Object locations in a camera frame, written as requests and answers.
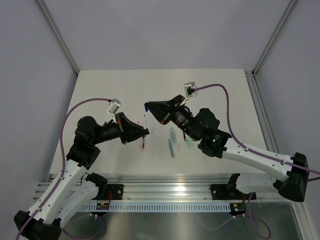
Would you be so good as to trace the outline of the white marker pen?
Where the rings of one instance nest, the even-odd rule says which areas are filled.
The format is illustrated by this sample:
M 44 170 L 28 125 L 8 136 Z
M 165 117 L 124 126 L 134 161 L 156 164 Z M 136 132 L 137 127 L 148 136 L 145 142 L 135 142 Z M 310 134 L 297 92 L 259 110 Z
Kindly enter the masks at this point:
M 146 121 L 146 115 L 143 115 L 143 128 L 147 129 L 147 121 Z

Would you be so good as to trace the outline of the light blue pen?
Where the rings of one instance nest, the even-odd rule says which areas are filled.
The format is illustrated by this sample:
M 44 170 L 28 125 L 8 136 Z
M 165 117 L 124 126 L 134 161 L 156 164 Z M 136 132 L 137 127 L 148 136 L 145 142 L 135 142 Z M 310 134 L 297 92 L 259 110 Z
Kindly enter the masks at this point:
M 175 158 L 173 146 L 172 146 L 172 143 L 171 143 L 170 139 L 168 139 L 168 146 L 169 146 L 169 150 L 170 150 L 170 155 L 171 155 L 171 157 L 172 157 L 172 158 Z

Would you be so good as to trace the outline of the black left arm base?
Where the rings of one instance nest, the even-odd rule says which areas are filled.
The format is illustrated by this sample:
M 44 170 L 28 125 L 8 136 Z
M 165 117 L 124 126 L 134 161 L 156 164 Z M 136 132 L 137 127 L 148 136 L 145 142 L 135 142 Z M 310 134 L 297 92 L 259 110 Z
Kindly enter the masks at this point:
M 92 182 L 97 188 L 97 195 L 92 200 L 122 200 L 124 185 L 108 183 L 108 180 L 97 173 L 91 173 L 85 178 L 86 182 Z

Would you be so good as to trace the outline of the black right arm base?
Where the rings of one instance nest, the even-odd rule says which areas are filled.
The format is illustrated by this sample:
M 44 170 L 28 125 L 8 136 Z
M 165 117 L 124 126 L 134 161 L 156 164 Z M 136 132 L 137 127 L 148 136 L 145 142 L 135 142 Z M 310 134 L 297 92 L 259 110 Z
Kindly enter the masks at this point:
M 213 200 L 248 200 L 250 193 L 245 194 L 237 190 L 237 180 L 244 177 L 243 173 L 233 173 L 227 183 L 211 184 L 209 189 Z

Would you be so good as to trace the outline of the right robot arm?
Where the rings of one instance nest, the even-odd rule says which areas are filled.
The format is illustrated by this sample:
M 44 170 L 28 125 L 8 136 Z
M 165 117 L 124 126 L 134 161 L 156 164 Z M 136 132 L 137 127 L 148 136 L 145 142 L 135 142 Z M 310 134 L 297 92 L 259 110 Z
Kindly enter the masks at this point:
M 233 173 L 224 188 L 216 191 L 224 199 L 254 199 L 259 192 L 277 192 L 293 202 L 305 200 L 309 173 L 304 154 L 280 155 L 249 146 L 230 132 L 220 130 L 220 121 L 209 108 L 201 108 L 193 115 L 184 103 L 185 98 L 177 95 L 168 101 L 146 102 L 144 106 L 160 124 L 172 122 L 198 141 L 197 147 L 208 157 L 233 160 L 265 173 L 263 176 Z

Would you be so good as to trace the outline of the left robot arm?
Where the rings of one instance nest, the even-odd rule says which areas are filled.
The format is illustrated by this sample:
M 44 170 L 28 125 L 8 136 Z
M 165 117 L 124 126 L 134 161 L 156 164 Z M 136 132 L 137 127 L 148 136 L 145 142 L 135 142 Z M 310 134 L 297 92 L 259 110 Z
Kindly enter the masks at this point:
M 97 173 L 89 174 L 77 191 L 71 191 L 98 158 L 101 151 L 97 145 L 117 138 L 125 145 L 149 133 L 146 127 L 130 121 L 123 112 L 103 125 L 91 116 L 82 117 L 77 123 L 73 145 L 62 164 L 61 173 L 29 210 L 20 210 L 14 216 L 18 237 L 57 240 L 67 222 L 82 206 L 108 194 L 108 180 Z

